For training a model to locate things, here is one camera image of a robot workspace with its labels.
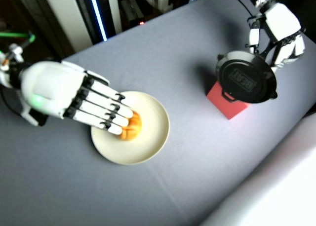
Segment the gray table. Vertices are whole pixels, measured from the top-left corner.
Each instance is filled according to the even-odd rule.
[[[236,0],[199,0],[68,59],[116,90],[163,103],[170,136],[146,163],[113,164],[88,126],[51,118],[32,127],[0,102],[0,225],[200,223],[316,101],[316,46],[307,37],[304,57],[277,72],[276,100],[228,121],[206,99],[217,54],[244,49],[247,16]]]

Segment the plate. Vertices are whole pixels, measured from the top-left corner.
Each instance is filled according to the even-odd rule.
[[[91,127],[91,137],[96,149],[109,161],[133,165],[149,160],[163,148],[170,121],[166,109],[153,96],[137,91],[122,94],[142,119],[141,133],[132,141],[123,141],[105,130]]]

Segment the robotic hand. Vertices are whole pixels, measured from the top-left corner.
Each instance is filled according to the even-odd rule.
[[[252,16],[250,21],[249,47],[250,53],[258,54],[259,32],[263,28],[270,43],[260,55],[265,59],[274,48],[271,69],[275,72],[284,64],[296,61],[305,51],[301,34],[301,25],[296,16],[277,0],[251,0],[261,13]]]
[[[16,89],[21,116],[36,126],[44,125],[51,115],[121,134],[133,116],[128,99],[111,89],[102,76],[70,62],[28,66],[21,54],[34,39],[30,34],[21,45],[12,44],[8,53],[0,53],[0,84]]]

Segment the bread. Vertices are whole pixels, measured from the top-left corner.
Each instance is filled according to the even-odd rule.
[[[121,140],[134,140],[142,131],[142,120],[137,112],[133,112],[133,117],[128,121],[128,126],[123,127],[123,132],[119,136]]]

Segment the blue light strip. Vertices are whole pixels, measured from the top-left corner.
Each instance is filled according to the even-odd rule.
[[[101,31],[101,34],[102,34],[103,41],[106,41],[107,40],[107,36],[105,35],[105,30],[104,30],[103,23],[102,23],[102,20],[101,20],[101,15],[100,15],[100,12],[99,12],[98,3],[97,3],[96,0],[91,0],[91,1],[92,1],[92,4],[93,4],[95,15],[97,16],[97,20],[98,20],[98,24],[99,24],[99,27],[100,27],[100,31]]]

